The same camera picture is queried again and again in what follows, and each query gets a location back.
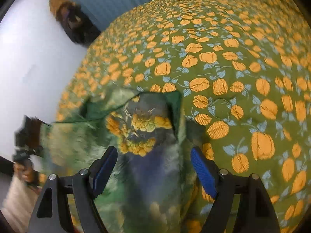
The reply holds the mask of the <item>cream fleece sleeve forearm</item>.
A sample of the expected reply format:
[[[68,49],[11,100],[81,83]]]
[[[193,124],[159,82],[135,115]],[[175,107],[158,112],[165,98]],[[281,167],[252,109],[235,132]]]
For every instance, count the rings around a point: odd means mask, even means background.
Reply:
[[[1,212],[14,232],[27,232],[38,194],[13,176]]]

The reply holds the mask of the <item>person left hand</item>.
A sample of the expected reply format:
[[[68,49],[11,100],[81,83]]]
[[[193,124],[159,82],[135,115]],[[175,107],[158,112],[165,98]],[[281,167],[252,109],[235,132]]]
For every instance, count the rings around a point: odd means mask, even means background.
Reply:
[[[30,159],[21,162],[14,162],[14,173],[28,186],[37,187],[39,185],[39,173],[34,170]]]

